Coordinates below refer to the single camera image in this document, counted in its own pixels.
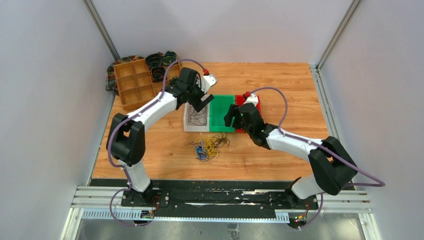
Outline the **rolled dark tie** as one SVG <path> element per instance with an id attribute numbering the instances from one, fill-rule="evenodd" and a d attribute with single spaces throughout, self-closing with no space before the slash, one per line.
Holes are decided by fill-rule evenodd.
<path id="1" fill-rule="evenodd" d="M 149 70 L 163 66 L 163 54 L 161 52 L 153 53 L 145 58 L 145 63 Z"/>
<path id="2" fill-rule="evenodd" d="M 166 69 L 163 66 L 152 67 L 150 70 L 152 82 L 158 83 L 162 82 L 165 77 Z"/>

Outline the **aluminium frame rail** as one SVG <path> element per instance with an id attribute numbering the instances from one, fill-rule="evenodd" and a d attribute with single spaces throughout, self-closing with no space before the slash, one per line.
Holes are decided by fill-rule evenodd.
<path id="1" fill-rule="evenodd" d="M 119 186 L 77 187 L 61 239 L 381 239 L 363 190 L 295 208 L 269 182 L 158 181 L 153 192 L 142 206 Z"/>

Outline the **rolled dark tie middle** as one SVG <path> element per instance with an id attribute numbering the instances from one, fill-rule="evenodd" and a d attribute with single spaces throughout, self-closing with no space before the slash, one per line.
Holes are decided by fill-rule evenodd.
<path id="1" fill-rule="evenodd" d="M 152 67 L 150 70 L 152 82 L 158 83 L 162 82 L 165 77 L 166 69 L 163 66 Z"/>

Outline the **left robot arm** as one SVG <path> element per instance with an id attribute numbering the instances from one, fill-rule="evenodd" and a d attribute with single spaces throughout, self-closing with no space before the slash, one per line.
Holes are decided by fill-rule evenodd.
<path id="1" fill-rule="evenodd" d="M 146 152 L 146 132 L 162 117 L 188 103 L 197 112 L 204 109 L 214 96 L 208 91 L 218 80 L 211 73 L 201 75 L 184 67 L 151 101 L 129 114 L 116 114 L 112 119 L 106 143 L 108 160 L 115 168 L 123 169 L 129 190 L 140 206 L 153 201 L 151 179 L 143 157 Z"/>

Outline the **rolled dark tie back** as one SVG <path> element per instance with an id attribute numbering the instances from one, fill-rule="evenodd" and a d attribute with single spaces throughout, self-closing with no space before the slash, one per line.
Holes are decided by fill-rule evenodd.
<path id="1" fill-rule="evenodd" d="M 163 54 L 161 52 L 153 53 L 145 58 L 145 63 L 149 70 L 163 66 Z"/>

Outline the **rolled green tie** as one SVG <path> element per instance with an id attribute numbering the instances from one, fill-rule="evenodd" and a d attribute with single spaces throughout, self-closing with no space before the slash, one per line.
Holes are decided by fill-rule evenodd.
<path id="1" fill-rule="evenodd" d="M 177 54 L 174 51 L 168 50 L 163 56 L 162 56 L 162 64 L 164 67 L 168 67 L 171 65 L 174 61 L 177 60 Z"/>

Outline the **red plastic bin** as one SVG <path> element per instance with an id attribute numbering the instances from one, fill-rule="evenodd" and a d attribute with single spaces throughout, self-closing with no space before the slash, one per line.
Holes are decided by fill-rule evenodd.
<path id="1" fill-rule="evenodd" d="M 260 110 L 260 98 L 250 92 L 236 96 L 232 126 L 236 132 L 255 132 L 264 124 Z"/>

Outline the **green plastic bin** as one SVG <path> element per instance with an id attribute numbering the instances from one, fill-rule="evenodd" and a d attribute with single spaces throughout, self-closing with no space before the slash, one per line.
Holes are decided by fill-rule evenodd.
<path id="1" fill-rule="evenodd" d="M 224 117 L 232 104 L 235 104 L 234 95 L 214 95 L 209 107 L 209 132 L 211 133 L 234 133 L 233 127 L 225 125 Z"/>

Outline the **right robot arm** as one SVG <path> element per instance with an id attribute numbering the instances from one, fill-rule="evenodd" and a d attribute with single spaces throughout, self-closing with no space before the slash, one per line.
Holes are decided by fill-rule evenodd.
<path id="1" fill-rule="evenodd" d="M 253 103 L 232 104 L 223 119 L 227 127 L 242 129 L 257 146 L 289 153 L 310 164 L 312 174 L 299 177 L 286 189 L 285 200 L 291 208 L 301 207 L 312 195 L 337 195 L 358 173 L 355 162 L 337 138 L 306 138 L 283 131 L 264 122 Z"/>

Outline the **white plastic bin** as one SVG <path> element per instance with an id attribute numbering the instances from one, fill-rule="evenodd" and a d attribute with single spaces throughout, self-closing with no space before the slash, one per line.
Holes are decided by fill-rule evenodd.
<path id="1" fill-rule="evenodd" d="M 196 112 L 192 105 L 184 105 L 183 129 L 185 132 L 206 133 L 210 131 L 210 105 Z"/>

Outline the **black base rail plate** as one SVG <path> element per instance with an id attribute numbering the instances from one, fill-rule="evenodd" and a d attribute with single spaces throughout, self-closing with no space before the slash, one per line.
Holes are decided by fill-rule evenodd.
<path id="1" fill-rule="evenodd" d="M 271 219 L 276 210 L 305 213 L 319 208 L 316 195 L 294 200 L 285 194 L 288 181 L 151 181 L 151 199 L 134 190 L 124 190 L 114 199 L 117 207 L 155 207 L 159 217 L 207 219 Z"/>

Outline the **plaid cloth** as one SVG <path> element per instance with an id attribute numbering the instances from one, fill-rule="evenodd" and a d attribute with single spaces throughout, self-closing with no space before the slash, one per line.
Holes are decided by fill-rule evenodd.
<path id="1" fill-rule="evenodd" d="M 115 65 L 124 64 L 128 62 L 133 62 L 137 60 L 142 60 L 144 57 L 140 55 L 130 55 L 127 57 L 119 58 L 118 60 L 114 61 L 106 70 L 106 84 L 105 84 L 105 90 L 106 91 L 112 91 L 115 95 L 118 95 L 118 86 L 117 86 L 117 78 L 115 74 Z"/>

